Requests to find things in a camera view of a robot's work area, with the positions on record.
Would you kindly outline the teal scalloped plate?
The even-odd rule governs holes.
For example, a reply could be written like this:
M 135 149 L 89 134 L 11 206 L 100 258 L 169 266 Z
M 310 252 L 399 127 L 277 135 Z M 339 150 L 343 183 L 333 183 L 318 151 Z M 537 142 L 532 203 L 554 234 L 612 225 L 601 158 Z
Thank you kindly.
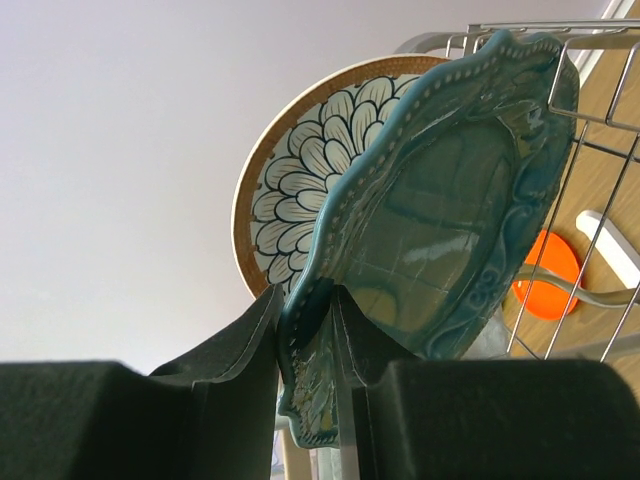
M 424 359 L 459 359 L 484 329 L 571 151 L 580 82 L 562 49 L 549 33 L 501 30 L 430 69 L 330 190 L 278 324 L 278 411 L 298 446 L 339 444 L 335 286 Z

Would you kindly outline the large floral ceramic plate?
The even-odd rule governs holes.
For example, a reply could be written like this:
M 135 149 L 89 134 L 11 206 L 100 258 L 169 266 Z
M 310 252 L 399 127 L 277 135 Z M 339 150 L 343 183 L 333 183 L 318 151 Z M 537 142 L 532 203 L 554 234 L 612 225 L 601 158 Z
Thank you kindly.
M 356 63 L 308 87 L 271 121 L 245 161 L 232 210 L 235 261 L 253 296 L 271 283 L 293 289 L 329 191 L 416 79 L 443 61 L 400 54 Z

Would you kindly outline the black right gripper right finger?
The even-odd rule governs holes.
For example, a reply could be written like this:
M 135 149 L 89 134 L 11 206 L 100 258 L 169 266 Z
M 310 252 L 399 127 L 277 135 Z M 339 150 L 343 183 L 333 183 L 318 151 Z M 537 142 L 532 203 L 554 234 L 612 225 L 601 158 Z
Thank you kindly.
M 639 407 L 585 360 L 424 361 L 332 292 L 346 479 L 635 479 Z

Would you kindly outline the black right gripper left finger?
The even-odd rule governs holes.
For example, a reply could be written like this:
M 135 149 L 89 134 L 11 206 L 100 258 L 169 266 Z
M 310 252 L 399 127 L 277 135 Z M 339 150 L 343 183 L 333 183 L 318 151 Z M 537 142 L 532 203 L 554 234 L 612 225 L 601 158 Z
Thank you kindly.
M 116 361 L 5 363 L 5 479 L 266 479 L 280 287 L 148 375 Z

